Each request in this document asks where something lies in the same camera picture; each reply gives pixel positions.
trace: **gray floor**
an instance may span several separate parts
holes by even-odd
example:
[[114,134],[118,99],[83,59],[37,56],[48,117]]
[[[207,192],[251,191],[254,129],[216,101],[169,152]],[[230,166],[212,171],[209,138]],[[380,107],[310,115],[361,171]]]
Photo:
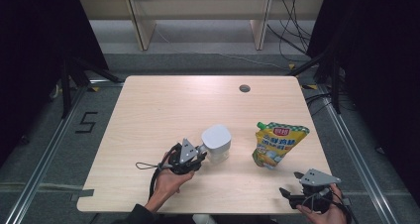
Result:
[[[278,22],[271,26],[281,32]],[[284,75],[288,65],[302,64],[291,59],[308,60],[287,44],[279,43],[276,36],[267,31],[263,51],[256,51],[247,21],[163,21],[157,23],[153,42],[146,52],[139,52],[131,22],[92,22],[95,34],[108,61],[110,70],[124,78],[131,74],[261,74]],[[310,32],[313,22],[301,22]],[[296,44],[296,37],[287,35]],[[299,75],[301,84],[313,84],[316,66]],[[91,74],[92,79],[101,77]],[[24,216],[22,223],[89,223],[94,213],[82,213],[70,200],[85,182],[90,166],[106,129],[121,86],[101,85],[98,91],[87,90],[77,104],[68,127],[53,153],[49,168]],[[319,89],[303,89],[305,97],[320,93]],[[346,123],[357,148],[374,177],[377,187],[385,196],[390,212],[398,223],[420,223],[420,209],[415,204],[403,182],[386,156],[374,150],[375,138],[364,123],[352,101],[341,98],[341,118]],[[364,183],[354,159],[348,153],[342,134],[338,132],[333,117],[325,106],[326,100],[315,101],[309,110],[320,137],[333,175],[343,180],[341,187],[351,197],[353,210],[359,223],[395,223],[385,220],[380,208],[371,198],[369,187]],[[46,105],[28,134],[31,143],[17,147],[0,169],[0,223],[17,202],[25,183],[30,180],[44,151],[58,127],[62,112],[60,97]],[[85,112],[96,124],[91,133],[78,134],[86,126],[80,125]],[[102,214],[96,223],[111,223],[126,213]],[[301,215],[272,216],[278,223],[307,223]]]

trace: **snack bag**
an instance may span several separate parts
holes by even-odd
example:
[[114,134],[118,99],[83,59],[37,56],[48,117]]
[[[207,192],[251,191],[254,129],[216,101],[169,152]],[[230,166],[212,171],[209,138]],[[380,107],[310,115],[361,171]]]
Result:
[[254,162],[259,167],[273,169],[306,135],[309,129],[270,122],[257,123],[257,148],[253,152]]

